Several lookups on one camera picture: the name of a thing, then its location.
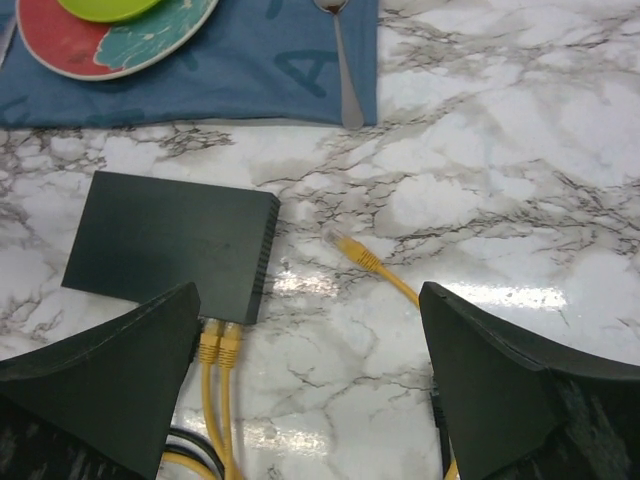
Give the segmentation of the black network switch box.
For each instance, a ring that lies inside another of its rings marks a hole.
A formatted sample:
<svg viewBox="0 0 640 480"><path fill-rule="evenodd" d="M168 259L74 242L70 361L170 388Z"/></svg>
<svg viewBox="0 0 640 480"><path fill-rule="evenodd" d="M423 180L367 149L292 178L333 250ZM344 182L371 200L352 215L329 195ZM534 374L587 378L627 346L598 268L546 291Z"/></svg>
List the black network switch box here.
<svg viewBox="0 0 640 480"><path fill-rule="evenodd" d="M270 192L98 171L62 285L145 303L194 283L202 316L253 325L279 210Z"/></svg>

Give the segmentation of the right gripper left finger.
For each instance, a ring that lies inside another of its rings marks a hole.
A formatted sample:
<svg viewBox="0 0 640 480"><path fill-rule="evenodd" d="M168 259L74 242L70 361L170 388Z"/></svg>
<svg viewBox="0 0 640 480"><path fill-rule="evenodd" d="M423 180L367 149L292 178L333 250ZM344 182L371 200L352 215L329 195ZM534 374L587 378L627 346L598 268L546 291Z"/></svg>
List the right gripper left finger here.
<svg viewBox="0 0 640 480"><path fill-rule="evenodd" d="M153 479L201 331L192 283L1 363L4 479Z"/></svg>

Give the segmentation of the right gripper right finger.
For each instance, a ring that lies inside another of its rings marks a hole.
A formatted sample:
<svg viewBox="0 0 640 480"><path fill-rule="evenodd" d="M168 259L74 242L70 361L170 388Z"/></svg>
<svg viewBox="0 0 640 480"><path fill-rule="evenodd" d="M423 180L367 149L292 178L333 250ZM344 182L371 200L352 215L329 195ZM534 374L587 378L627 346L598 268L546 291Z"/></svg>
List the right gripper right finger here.
<svg viewBox="0 0 640 480"><path fill-rule="evenodd" d="M424 283L423 329L464 479L636 479L639 368Z"/></svg>

